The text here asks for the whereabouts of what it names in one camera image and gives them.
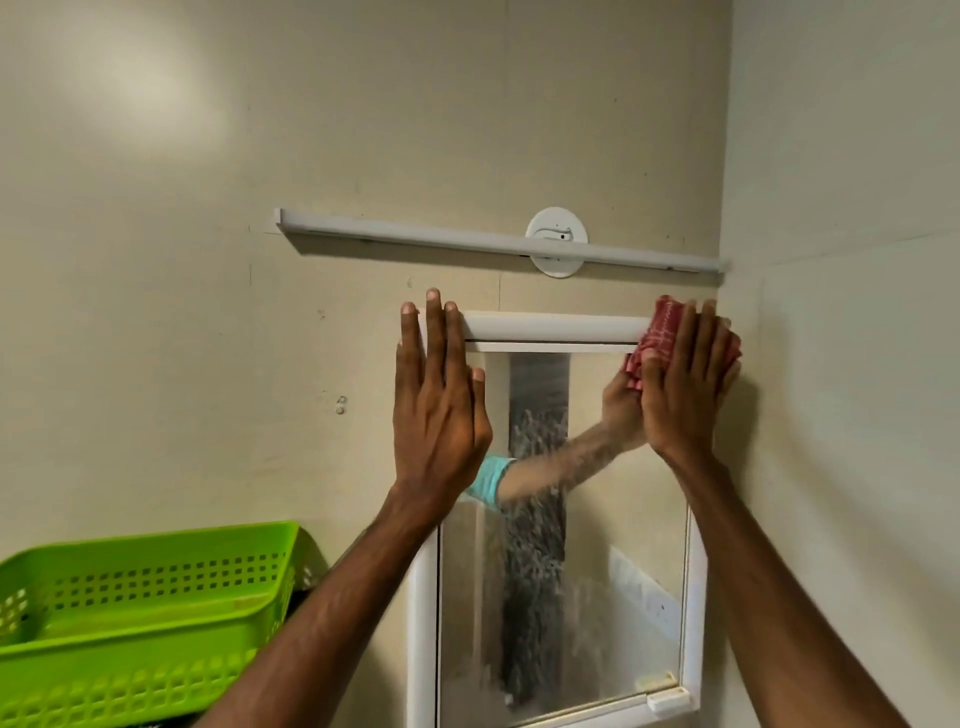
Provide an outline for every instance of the cleaning rag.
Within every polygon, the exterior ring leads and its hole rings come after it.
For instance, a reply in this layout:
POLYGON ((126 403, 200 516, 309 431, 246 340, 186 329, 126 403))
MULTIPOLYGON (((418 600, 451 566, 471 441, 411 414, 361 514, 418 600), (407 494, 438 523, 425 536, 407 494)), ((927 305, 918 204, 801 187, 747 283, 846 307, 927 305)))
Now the cleaning rag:
MULTIPOLYGON (((643 352, 654 351, 666 370, 673 357, 673 346, 677 341, 677 331, 680 321, 684 317, 684 305, 671 296, 660 296, 654 317, 650 320, 650 327, 643 332, 640 341, 633 353, 627 354, 623 362, 623 370, 630 375, 627 386, 643 391, 643 380, 640 378, 640 357, 643 352)), ((727 358, 724 361, 724 373, 734 361, 740 358, 740 337, 731 332, 730 343, 727 346, 727 358)))

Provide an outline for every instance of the mirror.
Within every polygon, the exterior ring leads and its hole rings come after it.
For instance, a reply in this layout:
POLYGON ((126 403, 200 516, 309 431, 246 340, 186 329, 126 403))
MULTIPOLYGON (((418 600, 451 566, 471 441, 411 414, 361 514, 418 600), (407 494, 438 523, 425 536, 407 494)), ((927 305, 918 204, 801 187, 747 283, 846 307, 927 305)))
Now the mirror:
MULTIPOLYGON (((469 356, 487 372, 488 457, 516 458, 501 488, 512 469, 527 487, 557 479, 542 464, 601 421, 622 356, 469 356)), ((535 723, 677 684, 686 502, 672 473, 643 447, 571 489, 545 484, 496 508, 464 495, 444 522, 442 728, 535 723)))

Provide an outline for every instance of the hand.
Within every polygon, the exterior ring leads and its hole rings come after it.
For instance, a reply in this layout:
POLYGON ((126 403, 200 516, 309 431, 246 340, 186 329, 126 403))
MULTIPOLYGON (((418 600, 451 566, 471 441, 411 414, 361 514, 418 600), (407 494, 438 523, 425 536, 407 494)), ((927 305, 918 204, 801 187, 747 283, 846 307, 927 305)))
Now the hand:
POLYGON ((441 307, 435 288, 426 294, 426 325, 424 361, 417 308, 400 309, 394 487, 439 522, 476 477, 493 430, 484 371, 467 367, 463 317, 453 301, 441 307))
POLYGON ((713 427, 724 397, 740 373, 740 362, 724 372, 730 321, 716 317, 716 302, 684 308, 673 358, 664 375, 655 352, 641 359, 641 405, 651 447, 668 463, 713 451, 713 427))
POLYGON ((627 386, 629 380, 626 372, 618 372, 603 391, 601 422, 621 452, 646 442, 639 392, 627 386))

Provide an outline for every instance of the green plastic basket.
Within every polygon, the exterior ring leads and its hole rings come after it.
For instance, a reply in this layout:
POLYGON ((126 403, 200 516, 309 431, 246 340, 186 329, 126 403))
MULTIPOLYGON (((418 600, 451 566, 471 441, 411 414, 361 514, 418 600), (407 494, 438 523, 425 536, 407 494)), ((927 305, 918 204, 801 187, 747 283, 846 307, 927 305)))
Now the green plastic basket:
POLYGON ((0 728, 209 707, 279 629, 293 522, 22 551, 0 563, 0 728))

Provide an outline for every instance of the beige wall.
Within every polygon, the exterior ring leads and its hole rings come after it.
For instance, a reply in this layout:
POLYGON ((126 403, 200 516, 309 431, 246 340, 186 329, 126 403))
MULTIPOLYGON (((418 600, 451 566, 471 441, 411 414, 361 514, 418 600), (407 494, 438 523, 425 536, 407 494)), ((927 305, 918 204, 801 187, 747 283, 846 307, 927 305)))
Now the beige wall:
MULTIPOLYGON (((911 724, 953 724, 960 6, 751 0, 733 27, 720 306, 748 386, 723 450, 911 724)), ((720 634, 701 725, 756 725, 720 634)))
MULTIPOLYGON (((300 256, 264 230, 290 206, 520 232, 562 205, 599 244, 713 254, 726 3, 0 13, 0 554, 296 518, 333 561, 393 478, 403 300, 437 285, 468 309, 637 314, 710 290, 385 247, 300 256)), ((399 725, 403 612, 343 725, 399 725)))

